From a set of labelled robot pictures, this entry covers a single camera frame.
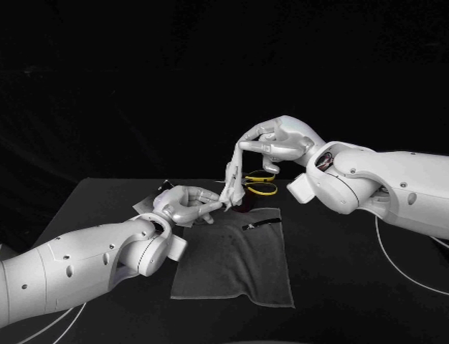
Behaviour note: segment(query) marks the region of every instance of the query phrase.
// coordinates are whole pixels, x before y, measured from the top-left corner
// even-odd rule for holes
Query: black background
[[[449,155],[449,1],[0,2],[0,239],[31,246],[86,177],[223,178],[282,114]]]

